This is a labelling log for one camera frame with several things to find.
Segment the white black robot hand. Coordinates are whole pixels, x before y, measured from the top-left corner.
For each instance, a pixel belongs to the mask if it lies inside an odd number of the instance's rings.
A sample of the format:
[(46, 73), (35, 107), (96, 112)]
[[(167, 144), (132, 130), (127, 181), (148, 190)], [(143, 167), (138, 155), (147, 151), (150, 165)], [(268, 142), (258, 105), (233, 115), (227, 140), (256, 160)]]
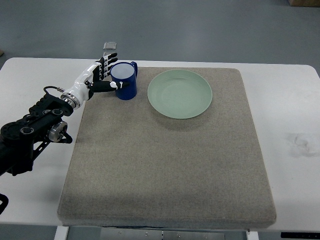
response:
[(105, 78), (111, 75), (110, 70), (117, 60), (117, 57), (110, 59), (101, 57), (94, 61), (75, 80), (74, 85), (62, 93), (61, 99), (70, 101), (76, 107), (79, 107), (84, 101), (89, 100), (94, 93), (116, 91), (118, 89), (117, 83), (106, 81)]

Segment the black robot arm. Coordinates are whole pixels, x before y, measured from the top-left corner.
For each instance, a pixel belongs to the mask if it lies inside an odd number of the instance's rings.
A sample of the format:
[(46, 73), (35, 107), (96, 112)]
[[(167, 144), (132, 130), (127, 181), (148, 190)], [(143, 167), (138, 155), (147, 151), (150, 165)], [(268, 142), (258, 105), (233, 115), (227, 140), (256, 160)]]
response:
[(34, 160), (50, 143), (70, 144), (68, 124), (63, 116), (70, 116), (80, 106), (71, 93), (56, 97), (47, 89), (64, 90), (46, 86), (45, 95), (21, 119), (5, 124), (0, 129), (0, 174), (13, 176), (33, 170)]

